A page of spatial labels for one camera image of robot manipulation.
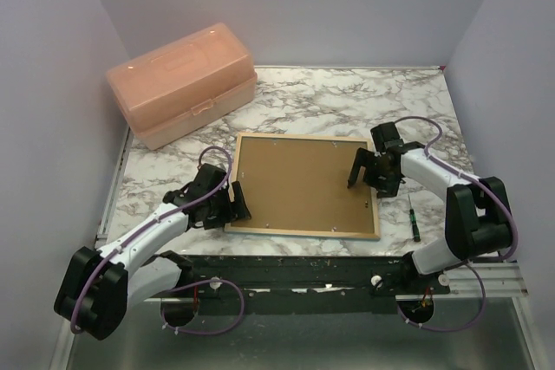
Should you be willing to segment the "pink plastic storage box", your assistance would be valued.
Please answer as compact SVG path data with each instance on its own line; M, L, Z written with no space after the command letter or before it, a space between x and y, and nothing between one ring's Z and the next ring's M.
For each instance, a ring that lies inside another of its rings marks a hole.
M258 80L250 50L223 23L106 73L134 136L156 150L242 107Z

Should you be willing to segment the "green black screwdriver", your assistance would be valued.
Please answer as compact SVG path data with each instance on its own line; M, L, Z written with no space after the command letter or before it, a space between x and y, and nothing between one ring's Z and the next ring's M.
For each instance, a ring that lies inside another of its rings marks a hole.
M419 243L421 241L420 229L419 229L419 226L417 224L417 219L416 219L416 216L415 216L415 210L414 210L414 207L412 205L412 201L411 201L410 196L408 196L408 204L409 204L409 218L410 218L410 223L411 223L411 230L412 230L412 234L413 234L413 240L416 243Z

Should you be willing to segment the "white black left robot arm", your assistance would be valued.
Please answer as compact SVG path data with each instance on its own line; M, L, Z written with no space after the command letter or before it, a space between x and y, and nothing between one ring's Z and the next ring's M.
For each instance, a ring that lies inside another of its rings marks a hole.
M101 341L121 324L127 309L152 295L185 295L203 284L226 285L222 278L200 280L166 243L191 228L223 227L250 218L241 184L217 166L203 164L193 181L169 191L137 227L98 250L80 248L71 258L54 304L73 334Z

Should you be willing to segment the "aluminium front rail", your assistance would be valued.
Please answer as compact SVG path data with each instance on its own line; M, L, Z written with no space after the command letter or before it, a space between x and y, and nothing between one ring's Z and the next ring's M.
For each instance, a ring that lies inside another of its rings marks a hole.
M449 270L450 295L461 298L480 298L481 286L487 298L528 296L524 277L516 263L474 263L473 269L460 267Z

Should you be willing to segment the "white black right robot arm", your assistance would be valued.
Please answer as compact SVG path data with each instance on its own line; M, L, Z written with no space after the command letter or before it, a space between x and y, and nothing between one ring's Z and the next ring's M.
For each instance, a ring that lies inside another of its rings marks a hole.
M518 231L504 183L456 169L430 152L430 144L406 142L395 122L371 129L375 149L359 148L348 177L353 187L359 176L378 198L393 198L405 179L412 179L445 204L443 237L403 256L401 287L421 292L430 275L457 267L477 256L505 250L502 261L516 250Z

